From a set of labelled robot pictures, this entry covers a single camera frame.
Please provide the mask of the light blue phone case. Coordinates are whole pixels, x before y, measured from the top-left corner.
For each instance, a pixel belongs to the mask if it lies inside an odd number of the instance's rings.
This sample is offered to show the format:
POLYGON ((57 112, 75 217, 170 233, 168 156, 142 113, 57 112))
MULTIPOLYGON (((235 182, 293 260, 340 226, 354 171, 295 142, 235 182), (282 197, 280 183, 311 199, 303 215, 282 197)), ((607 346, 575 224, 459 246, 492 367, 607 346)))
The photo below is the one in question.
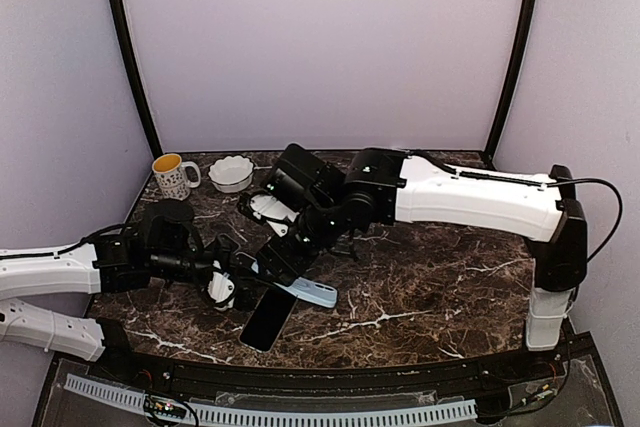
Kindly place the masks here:
POLYGON ((284 292, 296 299, 302 300, 303 302, 327 309, 332 309, 337 304, 338 291, 331 286, 311 281, 303 277, 298 277, 291 285, 283 285, 267 280, 260 274, 259 267, 260 265, 256 260, 251 261, 251 282, 254 284, 259 284, 263 287, 284 292))

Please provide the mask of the phone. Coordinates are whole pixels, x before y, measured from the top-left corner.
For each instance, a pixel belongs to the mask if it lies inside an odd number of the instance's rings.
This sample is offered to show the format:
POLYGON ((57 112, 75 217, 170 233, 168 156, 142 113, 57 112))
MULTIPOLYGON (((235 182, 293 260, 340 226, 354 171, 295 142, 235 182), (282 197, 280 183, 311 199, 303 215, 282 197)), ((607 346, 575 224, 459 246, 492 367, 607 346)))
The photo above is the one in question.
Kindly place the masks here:
POLYGON ((267 290, 241 332, 240 342, 258 352, 269 352, 296 302, 293 295, 283 290, 267 290))

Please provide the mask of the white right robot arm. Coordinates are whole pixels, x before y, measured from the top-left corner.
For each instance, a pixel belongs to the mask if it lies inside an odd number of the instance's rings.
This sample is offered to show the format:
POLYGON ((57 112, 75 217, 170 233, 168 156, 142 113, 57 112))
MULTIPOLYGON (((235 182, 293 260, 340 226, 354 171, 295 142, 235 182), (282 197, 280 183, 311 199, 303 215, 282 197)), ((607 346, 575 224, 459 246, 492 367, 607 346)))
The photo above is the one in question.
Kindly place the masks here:
POLYGON ((509 174, 444 163, 425 151, 367 148, 341 171, 297 144, 280 155, 250 215, 275 234, 256 273, 290 286, 338 239, 370 225, 439 222, 524 237, 535 259, 525 347, 510 360, 521 381, 549 363, 569 299, 587 273, 588 232, 568 168, 509 174))

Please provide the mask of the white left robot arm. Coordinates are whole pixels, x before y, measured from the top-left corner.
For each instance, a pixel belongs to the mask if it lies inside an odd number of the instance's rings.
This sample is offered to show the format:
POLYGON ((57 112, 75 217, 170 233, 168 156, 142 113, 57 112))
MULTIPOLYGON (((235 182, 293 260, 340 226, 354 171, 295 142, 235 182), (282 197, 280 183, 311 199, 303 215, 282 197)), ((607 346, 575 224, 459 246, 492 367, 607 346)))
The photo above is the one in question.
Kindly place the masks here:
POLYGON ((192 285, 205 304, 228 308, 259 271, 254 260, 224 234, 204 244, 192 207, 178 200, 148 205, 140 221, 100 229, 60 247, 1 253, 1 338, 66 353, 101 358, 120 383, 141 374, 122 325, 110 319, 71 317, 26 303, 54 293, 120 293, 145 289, 152 279, 192 285))

